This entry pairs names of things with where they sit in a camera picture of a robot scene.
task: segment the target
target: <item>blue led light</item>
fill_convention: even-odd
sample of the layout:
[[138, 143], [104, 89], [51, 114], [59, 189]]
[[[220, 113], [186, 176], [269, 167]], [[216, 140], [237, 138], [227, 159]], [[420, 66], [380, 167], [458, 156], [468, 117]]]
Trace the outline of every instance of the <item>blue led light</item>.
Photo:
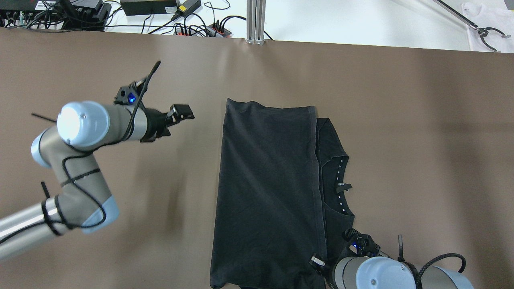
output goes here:
[[130, 104], [132, 104], [132, 103], [134, 103], [134, 101], [136, 101], [136, 96], [135, 96], [135, 95], [133, 95], [132, 93], [130, 93], [130, 94], [128, 95], [128, 102], [129, 102]]

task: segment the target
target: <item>white label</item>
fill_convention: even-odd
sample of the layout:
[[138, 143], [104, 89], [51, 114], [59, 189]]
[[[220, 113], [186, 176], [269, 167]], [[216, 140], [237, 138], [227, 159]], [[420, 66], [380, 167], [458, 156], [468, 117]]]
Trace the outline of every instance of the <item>white label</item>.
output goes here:
[[[57, 1], [45, 1], [45, 2], [53, 6]], [[51, 9], [51, 6], [45, 4], [43, 1], [38, 1], [38, 3], [35, 5], [34, 10], [46, 10], [48, 8]]]
[[177, 12], [177, 7], [176, 6], [164, 7], [164, 9], [166, 10], [166, 13], [175, 13], [175, 12]]

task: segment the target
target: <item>metal post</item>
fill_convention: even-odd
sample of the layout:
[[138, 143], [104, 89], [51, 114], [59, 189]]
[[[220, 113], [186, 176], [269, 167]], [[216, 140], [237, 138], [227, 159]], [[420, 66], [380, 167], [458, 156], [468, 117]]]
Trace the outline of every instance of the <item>metal post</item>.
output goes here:
[[264, 44], [264, 14], [266, 0], [248, 0], [247, 12], [247, 36], [248, 44]]

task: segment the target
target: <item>black fabric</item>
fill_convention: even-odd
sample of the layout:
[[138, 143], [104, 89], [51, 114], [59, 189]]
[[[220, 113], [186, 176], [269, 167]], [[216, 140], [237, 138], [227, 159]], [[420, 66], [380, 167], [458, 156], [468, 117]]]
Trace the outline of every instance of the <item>black fabric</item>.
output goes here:
[[353, 215], [342, 213], [346, 202], [336, 194], [347, 159], [334, 127], [316, 119], [313, 106], [229, 99], [211, 287], [325, 288], [308, 262], [313, 253], [338, 257], [341, 234], [352, 227]]

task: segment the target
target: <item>white cloth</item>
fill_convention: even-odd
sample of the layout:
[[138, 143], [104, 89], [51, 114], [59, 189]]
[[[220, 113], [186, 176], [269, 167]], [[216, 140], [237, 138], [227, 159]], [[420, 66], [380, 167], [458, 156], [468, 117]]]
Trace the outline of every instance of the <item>white cloth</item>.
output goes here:
[[[487, 44], [501, 52], [514, 53], [514, 12], [507, 9], [491, 8], [483, 4], [462, 3], [462, 15], [482, 27], [493, 27], [501, 30], [510, 38], [502, 38], [501, 34], [494, 30], [489, 30], [489, 35], [485, 37]], [[468, 42], [471, 51], [493, 52], [484, 45], [476, 30], [468, 29]]]

